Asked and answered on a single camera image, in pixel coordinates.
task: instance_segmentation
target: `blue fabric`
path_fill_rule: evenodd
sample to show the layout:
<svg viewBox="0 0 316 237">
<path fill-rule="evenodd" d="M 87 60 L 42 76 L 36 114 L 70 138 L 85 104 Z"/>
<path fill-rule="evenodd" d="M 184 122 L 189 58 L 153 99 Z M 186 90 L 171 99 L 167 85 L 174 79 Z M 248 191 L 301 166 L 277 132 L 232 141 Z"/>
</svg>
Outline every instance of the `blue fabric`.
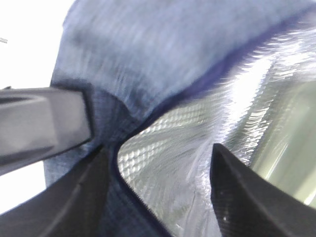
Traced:
<svg viewBox="0 0 316 237">
<path fill-rule="evenodd" d="M 47 184 L 99 144 L 115 157 L 117 144 L 164 101 L 200 78 L 214 83 L 229 69 L 218 67 L 219 62 L 228 62 L 230 53 L 247 48 L 253 39 L 312 2 L 76 1 L 64 23 L 51 85 L 85 92 L 94 139 L 46 161 Z M 215 76 L 203 77 L 210 69 Z M 130 201 L 114 171 L 109 172 L 111 185 L 100 236 L 159 236 L 159 229 Z"/>
</svg>

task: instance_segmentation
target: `textured plastic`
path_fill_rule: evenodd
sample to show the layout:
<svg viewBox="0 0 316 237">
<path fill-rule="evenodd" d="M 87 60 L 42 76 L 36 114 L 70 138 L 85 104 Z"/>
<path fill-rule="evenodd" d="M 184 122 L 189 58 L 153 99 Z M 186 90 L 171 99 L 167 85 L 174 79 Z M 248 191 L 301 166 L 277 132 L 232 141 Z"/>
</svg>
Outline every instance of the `textured plastic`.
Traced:
<svg viewBox="0 0 316 237">
<path fill-rule="evenodd" d="M 316 210 L 213 147 L 211 199 L 223 237 L 315 237 Z"/>
<path fill-rule="evenodd" d="M 43 193 L 0 216 L 1 237 L 93 237 L 106 201 L 108 159 L 98 148 Z"/>
<path fill-rule="evenodd" d="M 55 88 L 0 91 L 0 175 L 90 137 L 81 92 Z"/>
</svg>

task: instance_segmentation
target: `white background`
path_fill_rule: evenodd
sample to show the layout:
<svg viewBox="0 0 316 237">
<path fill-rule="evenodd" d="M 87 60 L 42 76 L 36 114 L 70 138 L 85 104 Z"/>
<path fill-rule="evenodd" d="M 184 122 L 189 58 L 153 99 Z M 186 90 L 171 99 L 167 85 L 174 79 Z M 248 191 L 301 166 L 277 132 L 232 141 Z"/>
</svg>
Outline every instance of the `white background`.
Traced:
<svg viewBox="0 0 316 237">
<path fill-rule="evenodd" d="M 73 0 L 0 0 L 0 89 L 47 87 Z M 0 214 L 45 189 L 42 162 L 0 176 Z"/>
</svg>

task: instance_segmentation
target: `silver insulated lining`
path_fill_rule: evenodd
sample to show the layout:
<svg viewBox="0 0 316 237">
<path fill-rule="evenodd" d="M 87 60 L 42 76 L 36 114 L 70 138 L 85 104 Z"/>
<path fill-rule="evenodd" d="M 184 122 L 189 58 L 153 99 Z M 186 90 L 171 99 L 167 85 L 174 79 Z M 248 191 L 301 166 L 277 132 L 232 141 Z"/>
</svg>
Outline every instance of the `silver insulated lining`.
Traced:
<svg viewBox="0 0 316 237">
<path fill-rule="evenodd" d="M 310 14 L 245 57 L 207 96 L 129 139 L 118 154 L 120 173 L 174 236 L 221 236 L 210 200 L 212 145 L 224 144 L 269 179 L 291 143 L 316 140 L 302 132 L 315 129 L 315 101 L 316 16 Z M 260 170 L 267 156 L 275 159 Z"/>
</svg>

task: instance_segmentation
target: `silver reflective material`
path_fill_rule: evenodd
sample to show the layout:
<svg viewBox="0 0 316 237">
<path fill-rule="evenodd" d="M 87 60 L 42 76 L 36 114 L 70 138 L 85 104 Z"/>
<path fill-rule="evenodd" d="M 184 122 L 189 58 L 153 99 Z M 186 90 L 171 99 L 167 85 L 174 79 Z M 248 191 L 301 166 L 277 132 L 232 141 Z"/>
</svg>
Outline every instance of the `silver reflective material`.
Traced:
<svg viewBox="0 0 316 237">
<path fill-rule="evenodd" d="M 212 145 L 316 206 L 316 15 L 262 44 L 202 99 L 127 141 L 123 178 L 177 237 L 218 237 L 210 201 Z"/>
</svg>

